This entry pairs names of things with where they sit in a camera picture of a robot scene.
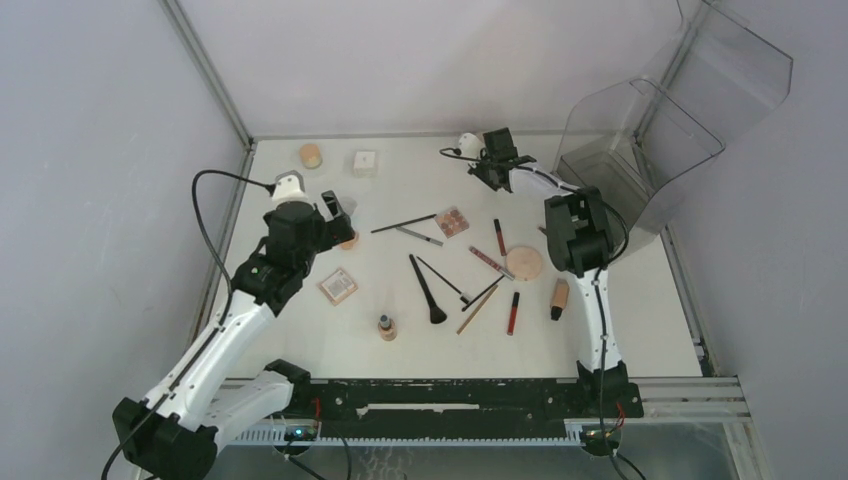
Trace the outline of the beige beauty blender sponge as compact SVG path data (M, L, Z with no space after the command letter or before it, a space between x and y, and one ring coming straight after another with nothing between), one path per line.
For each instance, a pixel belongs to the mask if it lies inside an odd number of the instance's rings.
M340 244L340 248L342 250L352 250L357 245L358 241L359 241L359 233L355 232L352 239L345 241L345 242Z

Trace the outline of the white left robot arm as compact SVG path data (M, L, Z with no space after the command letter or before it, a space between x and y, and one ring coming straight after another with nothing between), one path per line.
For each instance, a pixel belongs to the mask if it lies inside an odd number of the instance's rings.
M203 479L221 451L260 419L311 407L311 388L274 361L238 390L217 395L231 367L302 289L318 254L354 236L333 191L324 217L305 196L277 197L263 219L268 233L230 281L228 299L173 369L140 401L112 414L119 437L113 458L159 479Z

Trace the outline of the clear acrylic makeup organizer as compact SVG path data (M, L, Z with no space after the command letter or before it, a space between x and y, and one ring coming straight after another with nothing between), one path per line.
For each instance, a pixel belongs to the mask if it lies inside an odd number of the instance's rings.
M634 77L581 99L555 168L598 188L627 253L651 244L701 174L788 97L794 59L720 1L681 1L681 25Z

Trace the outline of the round beige powder puff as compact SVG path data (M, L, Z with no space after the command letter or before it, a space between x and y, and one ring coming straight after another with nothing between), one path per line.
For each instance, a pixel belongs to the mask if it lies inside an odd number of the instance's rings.
M532 247L517 246L506 255L506 269L515 280L532 281L541 274L542 267L542 256Z

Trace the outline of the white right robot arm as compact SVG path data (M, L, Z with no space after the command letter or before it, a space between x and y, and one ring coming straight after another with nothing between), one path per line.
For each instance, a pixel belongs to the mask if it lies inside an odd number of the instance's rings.
M569 184L521 155L507 128L480 136L463 134L454 152L469 161L468 173L494 191L533 193L543 203L548 256L568 273L584 320L578 330L578 402L592 416L605 415L629 385L627 367L614 336L609 300L609 267L623 255L629 235L614 239L610 222L623 217L595 187Z

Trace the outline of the nine-pan eyeshadow palette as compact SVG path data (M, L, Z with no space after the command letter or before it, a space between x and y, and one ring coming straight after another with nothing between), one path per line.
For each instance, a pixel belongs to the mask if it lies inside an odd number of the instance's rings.
M458 207L452 206L434 217L442 234L450 239L469 229L469 222Z

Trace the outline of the orange square powder compact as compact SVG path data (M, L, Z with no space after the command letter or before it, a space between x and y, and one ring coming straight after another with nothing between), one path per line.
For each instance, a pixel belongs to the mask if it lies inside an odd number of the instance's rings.
M358 290L358 285L346 270L337 268L318 288L333 306L338 306Z

